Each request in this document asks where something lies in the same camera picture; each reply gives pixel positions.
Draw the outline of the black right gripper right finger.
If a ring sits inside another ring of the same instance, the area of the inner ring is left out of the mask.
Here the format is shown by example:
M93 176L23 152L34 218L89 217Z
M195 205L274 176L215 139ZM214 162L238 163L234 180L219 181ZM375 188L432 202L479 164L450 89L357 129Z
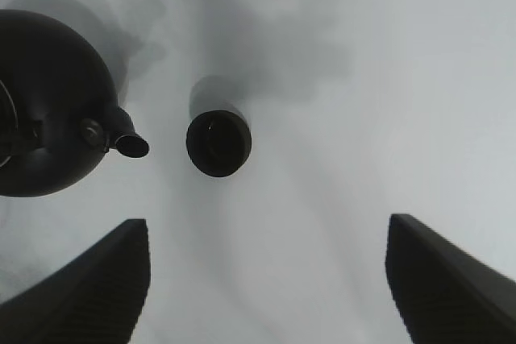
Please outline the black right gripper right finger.
M412 342L515 341L515 282L409 214L389 219L385 273Z

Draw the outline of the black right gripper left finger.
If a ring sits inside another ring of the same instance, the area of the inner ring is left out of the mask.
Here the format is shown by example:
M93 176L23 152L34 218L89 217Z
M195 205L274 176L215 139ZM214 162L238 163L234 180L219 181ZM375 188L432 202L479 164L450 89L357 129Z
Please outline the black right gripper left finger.
M3 343L128 343L151 282L148 227L128 219L1 304Z

